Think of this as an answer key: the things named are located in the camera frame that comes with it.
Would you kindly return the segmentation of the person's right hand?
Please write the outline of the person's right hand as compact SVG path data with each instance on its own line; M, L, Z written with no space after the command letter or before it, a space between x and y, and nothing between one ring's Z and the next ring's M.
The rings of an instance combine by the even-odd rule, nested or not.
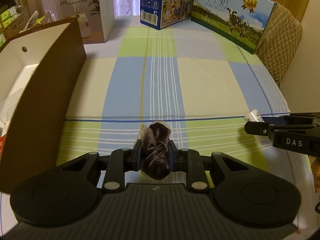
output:
M320 162L319 157L316 157L311 165L313 174L314 188L316 192L320 191Z

